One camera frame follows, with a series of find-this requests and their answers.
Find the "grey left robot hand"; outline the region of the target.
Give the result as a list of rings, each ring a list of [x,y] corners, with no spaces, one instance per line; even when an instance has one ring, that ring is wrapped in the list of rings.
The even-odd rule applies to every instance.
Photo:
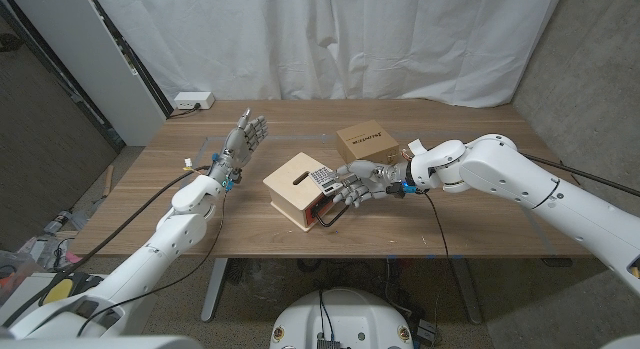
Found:
[[[248,164],[253,152],[268,135],[266,118],[258,116],[251,120],[250,117],[251,109],[247,108],[236,127],[226,137],[219,157],[207,173],[208,177],[219,183],[241,178],[242,168]]]

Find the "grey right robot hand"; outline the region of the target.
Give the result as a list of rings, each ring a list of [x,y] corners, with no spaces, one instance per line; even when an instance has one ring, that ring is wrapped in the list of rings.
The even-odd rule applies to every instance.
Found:
[[[359,207],[363,201],[386,197],[388,187],[405,179],[407,165],[407,162],[387,165],[367,160],[345,164],[336,170],[336,174],[346,177],[349,184],[334,196],[333,202]]]

